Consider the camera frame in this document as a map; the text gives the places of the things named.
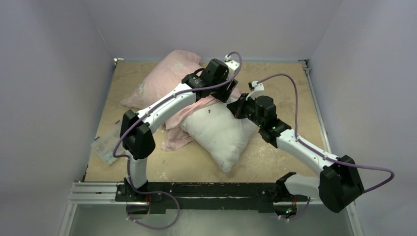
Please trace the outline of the white pillow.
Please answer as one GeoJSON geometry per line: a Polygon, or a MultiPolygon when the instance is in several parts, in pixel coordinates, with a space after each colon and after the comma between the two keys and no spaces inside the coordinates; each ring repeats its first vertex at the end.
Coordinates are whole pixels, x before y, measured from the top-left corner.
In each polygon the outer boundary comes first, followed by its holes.
{"type": "Polygon", "coordinates": [[[236,119],[224,103],[214,103],[188,116],[180,125],[228,173],[258,130],[249,119],[236,119]]]}

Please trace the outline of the pink pillow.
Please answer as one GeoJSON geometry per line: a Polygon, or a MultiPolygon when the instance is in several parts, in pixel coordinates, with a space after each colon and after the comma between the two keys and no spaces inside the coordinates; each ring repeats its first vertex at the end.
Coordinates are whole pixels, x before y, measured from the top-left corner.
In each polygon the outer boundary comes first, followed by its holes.
{"type": "MultiPolygon", "coordinates": [[[[174,50],[170,52],[145,79],[120,103],[129,108],[144,109],[169,94],[187,75],[201,68],[201,57],[193,52],[174,50]]],[[[165,122],[169,131],[162,146],[164,151],[174,151],[194,139],[179,126],[198,109],[218,103],[212,96],[200,99],[198,102],[185,107],[165,122]]]]}

